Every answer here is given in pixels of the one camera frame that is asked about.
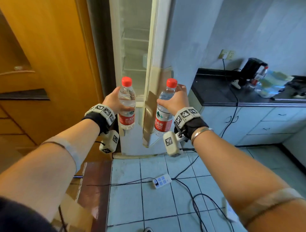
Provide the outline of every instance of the shoe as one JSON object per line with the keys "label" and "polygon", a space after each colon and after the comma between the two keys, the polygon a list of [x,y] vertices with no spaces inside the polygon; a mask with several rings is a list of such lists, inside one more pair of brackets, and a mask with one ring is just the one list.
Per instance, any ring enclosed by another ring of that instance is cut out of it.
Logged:
{"label": "shoe", "polygon": [[144,232],[153,232],[153,230],[150,227],[147,227],[144,229]]}

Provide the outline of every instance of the wall socket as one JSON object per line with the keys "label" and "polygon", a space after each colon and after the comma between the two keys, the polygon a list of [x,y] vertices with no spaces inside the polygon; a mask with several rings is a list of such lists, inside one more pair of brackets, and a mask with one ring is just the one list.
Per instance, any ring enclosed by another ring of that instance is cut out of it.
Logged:
{"label": "wall socket", "polygon": [[235,55],[235,51],[229,51],[226,59],[227,60],[232,60],[232,59],[234,59],[234,55]]}
{"label": "wall socket", "polygon": [[227,58],[228,53],[229,53],[229,51],[228,51],[228,50],[222,49],[222,51],[221,51],[221,53],[220,53],[220,55],[219,55],[218,59],[224,59],[224,58]]}

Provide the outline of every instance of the drawer handle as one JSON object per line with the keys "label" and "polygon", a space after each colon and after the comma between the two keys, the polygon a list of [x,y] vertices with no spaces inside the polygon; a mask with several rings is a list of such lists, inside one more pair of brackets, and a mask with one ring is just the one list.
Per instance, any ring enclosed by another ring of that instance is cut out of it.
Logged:
{"label": "drawer handle", "polygon": [[237,116],[237,120],[236,120],[236,121],[234,121],[234,122],[232,122],[232,123],[235,123],[235,122],[237,122],[237,121],[238,121],[238,118],[239,118],[239,115]]}
{"label": "drawer handle", "polygon": [[[230,122],[232,120],[232,116],[230,116],[230,120],[228,122]],[[225,123],[228,123],[228,122],[225,122]]]}

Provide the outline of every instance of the black wrist strap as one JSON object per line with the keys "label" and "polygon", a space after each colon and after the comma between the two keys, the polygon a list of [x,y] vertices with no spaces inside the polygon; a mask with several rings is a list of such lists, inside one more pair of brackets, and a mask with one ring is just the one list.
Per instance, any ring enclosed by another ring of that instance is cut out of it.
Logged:
{"label": "black wrist strap", "polygon": [[90,112],[88,114],[85,115],[84,118],[82,118],[82,120],[84,119],[91,119],[92,121],[94,121],[96,124],[98,124],[98,126],[100,127],[100,133],[99,135],[103,132],[104,134],[107,134],[109,132],[109,125],[106,121],[106,119],[99,113],[96,112]]}
{"label": "black wrist strap", "polygon": [[[196,131],[196,129],[200,127],[209,127],[204,120],[199,117],[199,118],[193,118],[192,120],[188,121],[185,123],[181,131],[183,132],[184,136],[188,139],[191,139],[192,134]],[[175,127],[174,128],[174,133],[177,133],[178,129]]]}

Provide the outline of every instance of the bottle label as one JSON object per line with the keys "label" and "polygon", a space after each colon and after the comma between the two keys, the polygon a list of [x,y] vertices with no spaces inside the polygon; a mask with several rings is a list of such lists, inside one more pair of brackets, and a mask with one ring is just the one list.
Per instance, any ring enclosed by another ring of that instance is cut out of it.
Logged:
{"label": "bottle label", "polygon": [[135,111],[131,111],[127,114],[129,115],[128,117],[119,114],[119,120],[122,125],[132,125],[135,122]]}
{"label": "bottle label", "polygon": [[173,116],[171,113],[165,113],[157,109],[154,124],[155,129],[160,132],[166,132],[170,130],[172,118]]}

